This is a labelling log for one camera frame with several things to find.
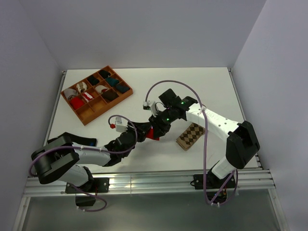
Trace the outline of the beige argyle sock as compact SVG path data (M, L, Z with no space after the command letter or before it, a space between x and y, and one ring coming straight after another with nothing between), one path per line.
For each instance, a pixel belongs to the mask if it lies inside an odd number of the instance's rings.
M176 143L185 151L189 150L205 133L205 129L196 123L190 126L176 139Z

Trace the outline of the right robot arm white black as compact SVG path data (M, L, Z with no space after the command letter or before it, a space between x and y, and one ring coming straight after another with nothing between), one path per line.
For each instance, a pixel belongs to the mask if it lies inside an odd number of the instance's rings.
M157 109L154 101L143 103L143 108L152 113L149 121L155 139L169 132L172 122L183 119L206 128L226 143L225 156L207 173L212 187L220 187L230 173L243 169L259 151L260 145L250 122L229 120L207 109L190 96L181 99L172 89L166 90L159 99L165 107L163 111Z

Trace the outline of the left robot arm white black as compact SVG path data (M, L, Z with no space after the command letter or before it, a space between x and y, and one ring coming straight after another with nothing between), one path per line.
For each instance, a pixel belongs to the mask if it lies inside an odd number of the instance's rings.
M98 184L87 165L114 166L130 154L136 143L152 136L149 122L128 123L118 138L102 147L86 146L88 138L63 134L33 152L31 169L36 172L31 176L37 177L41 184L60 180L69 187L91 192Z

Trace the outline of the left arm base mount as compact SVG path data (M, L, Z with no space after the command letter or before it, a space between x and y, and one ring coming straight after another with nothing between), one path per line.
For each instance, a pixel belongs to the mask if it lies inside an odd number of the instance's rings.
M79 208L91 210L91 207L99 200L97 197L100 193L109 191L109 178L93 178L82 186L74 187L67 183L65 188L66 194L75 194L75 204Z

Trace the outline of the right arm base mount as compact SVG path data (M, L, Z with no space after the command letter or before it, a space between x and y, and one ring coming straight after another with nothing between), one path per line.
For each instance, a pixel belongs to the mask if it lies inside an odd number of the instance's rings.
M219 179L215 175L211 173L207 173L206 176L206 195L209 201L211 201L217 194L217 191L223 185L223 183L230 177L229 181L225 184L222 191L218 194L215 198L213 203L224 203L228 199L227 189L232 189L237 186L237 179L235 178L234 174L228 174L225 178ZM195 190L202 190L203 189L203 174L195 174L193 175L193 180L190 182L190 185L194 187Z

